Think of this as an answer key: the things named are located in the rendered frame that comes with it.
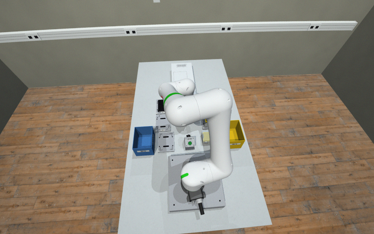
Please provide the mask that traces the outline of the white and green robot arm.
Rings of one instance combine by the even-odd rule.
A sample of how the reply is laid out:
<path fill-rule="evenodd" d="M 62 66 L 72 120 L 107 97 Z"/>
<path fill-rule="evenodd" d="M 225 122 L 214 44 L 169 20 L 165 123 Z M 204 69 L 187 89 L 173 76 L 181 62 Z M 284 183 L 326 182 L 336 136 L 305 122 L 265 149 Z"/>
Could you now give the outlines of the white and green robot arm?
<path fill-rule="evenodd" d="M 158 93 L 163 99 L 165 116 L 173 126 L 187 126 L 207 120 L 210 139 L 210 157 L 186 163 L 181 169 L 181 187 L 188 194 L 187 202 L 199 205 L 204 214 L 202 192 L 204 185 L 225 179 L 233 171 L 230 150 L 230 120 L 232 97 L 227 90 L 214 88 L 193 94 L 195 84 L 185 78 L 165 82 Z M 202 189 L 201 189 L 202 188 Z"/>

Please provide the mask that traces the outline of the yellow waste bin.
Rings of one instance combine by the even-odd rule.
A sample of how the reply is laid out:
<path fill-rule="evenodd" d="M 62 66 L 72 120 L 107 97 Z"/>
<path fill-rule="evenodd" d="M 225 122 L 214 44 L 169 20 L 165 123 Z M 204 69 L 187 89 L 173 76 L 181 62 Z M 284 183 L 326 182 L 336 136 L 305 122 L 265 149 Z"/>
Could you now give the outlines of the yellow waste bin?
<path fill-rule="evenodd" d="M 245 142 L 243 131 L 239 120 L 230 121 L 230 148 L 241 148 Z"/>

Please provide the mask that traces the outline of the blue bin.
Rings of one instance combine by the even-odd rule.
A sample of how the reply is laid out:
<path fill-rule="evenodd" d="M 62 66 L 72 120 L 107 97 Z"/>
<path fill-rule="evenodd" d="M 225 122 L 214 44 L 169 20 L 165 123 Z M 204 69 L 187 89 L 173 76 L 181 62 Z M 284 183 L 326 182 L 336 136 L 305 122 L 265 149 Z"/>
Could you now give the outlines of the blue bin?
<path fill-rule="evenodd" d="M 155 133 L 153 126 L 134 128 L 132 149 L 136 156 L 154 155 Z"/>

